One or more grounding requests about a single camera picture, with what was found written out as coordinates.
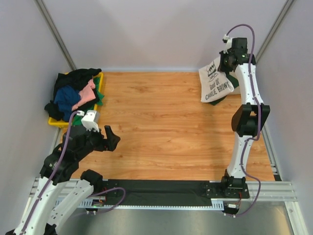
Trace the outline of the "green and white raglan t-shirt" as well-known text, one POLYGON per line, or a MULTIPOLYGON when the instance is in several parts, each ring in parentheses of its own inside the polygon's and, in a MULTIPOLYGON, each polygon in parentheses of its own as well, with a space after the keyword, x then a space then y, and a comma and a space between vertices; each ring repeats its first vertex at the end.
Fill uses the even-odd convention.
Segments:
POLYGON ((199 69, 202 103, 216 105, 239 87, 239 82, 234 76, 218 71, 219 65, 220 56, 199 69))

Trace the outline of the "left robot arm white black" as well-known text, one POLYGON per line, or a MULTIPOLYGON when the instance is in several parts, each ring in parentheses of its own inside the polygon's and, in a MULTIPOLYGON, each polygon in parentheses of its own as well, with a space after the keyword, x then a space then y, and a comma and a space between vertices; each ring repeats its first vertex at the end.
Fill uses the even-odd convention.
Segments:
POLYGON ((80 180, 59 205, 62 190, 69 183, 79 163, 93 151, 113 152, 121 138, 110 126, 100 130, 87 130, 84 126, 70 126, 62 143, 45 158, 40 171, 34 198, 20 224, 7 232, 9 235, 57 235, 79 204, 88 196, 106 193, 103 176, 93 170, 82 173, 80 180))

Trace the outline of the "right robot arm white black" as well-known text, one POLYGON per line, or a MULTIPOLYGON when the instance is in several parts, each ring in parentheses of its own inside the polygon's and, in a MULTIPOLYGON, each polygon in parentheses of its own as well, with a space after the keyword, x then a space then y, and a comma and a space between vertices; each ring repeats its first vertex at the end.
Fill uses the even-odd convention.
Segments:
POLYGON ((241 91, 241 106, 231 120, 235 143, 230 164, 221 179, 220 191, 225 197, 247 190, 246 165, 254 141, 260 138, 261 130, 269 116, 270 107, 264 104, 256 79, 256 62, 247 49, 247 38, 223 37, 225 48, 220 52, 219 71, 234 72, 241 91))

